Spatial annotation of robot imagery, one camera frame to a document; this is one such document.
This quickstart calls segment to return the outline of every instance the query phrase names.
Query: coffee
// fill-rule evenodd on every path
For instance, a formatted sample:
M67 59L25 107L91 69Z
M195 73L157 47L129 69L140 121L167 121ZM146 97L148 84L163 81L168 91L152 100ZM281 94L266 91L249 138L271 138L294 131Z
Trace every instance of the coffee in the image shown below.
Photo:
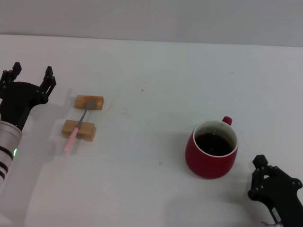
M213 156L228 155L233 150L228 141L213 133L198 135L195 141L202 151Z

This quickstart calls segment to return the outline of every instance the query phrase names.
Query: gray wall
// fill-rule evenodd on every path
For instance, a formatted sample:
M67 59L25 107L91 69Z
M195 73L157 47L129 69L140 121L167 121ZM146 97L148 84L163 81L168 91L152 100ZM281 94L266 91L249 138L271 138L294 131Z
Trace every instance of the gray wall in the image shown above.
M303 0L1 0L0 33L303 46Z

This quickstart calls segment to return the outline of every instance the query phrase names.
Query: wooden block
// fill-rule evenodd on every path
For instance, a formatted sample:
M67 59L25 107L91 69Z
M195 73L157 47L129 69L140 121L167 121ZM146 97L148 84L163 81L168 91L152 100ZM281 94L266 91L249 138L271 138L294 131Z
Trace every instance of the wooden block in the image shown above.
M102 110L104 103L104 99L102 96L77 96L75 100L75 108L85 109L85 103L90 100L94 100L97 102L97 105L93 110Z
M62 128L63 136L65 138L69 138L71 132L74 130L77 124L78 124L77 121L66 120ZM95 133L96 133L95 124L83 122L77 134L77 138L93 141L95 137Z

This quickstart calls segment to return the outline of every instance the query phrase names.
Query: white table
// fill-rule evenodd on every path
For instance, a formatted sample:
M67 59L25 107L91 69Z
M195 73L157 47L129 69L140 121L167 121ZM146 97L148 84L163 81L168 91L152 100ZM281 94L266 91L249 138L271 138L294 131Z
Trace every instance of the white table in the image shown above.
M266 155L303 180L303 49L0 35L0 70L57 86L35 107L0 194L0 226L252 227L273 222L247 197L252 160ZM61 128L76 95L101 95L93 142L65 156ZM187 139L201 121L233 119L232 170L193 175ZM303 201L303 190L298 192Z

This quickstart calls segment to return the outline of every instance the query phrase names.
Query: mug handle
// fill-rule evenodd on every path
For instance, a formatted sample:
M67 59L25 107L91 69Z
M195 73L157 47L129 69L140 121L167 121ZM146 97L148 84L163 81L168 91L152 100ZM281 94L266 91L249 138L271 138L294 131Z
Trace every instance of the mug handle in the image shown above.
M230 126L232 125L232 118L228 116L224 117L222 121L229 124Z

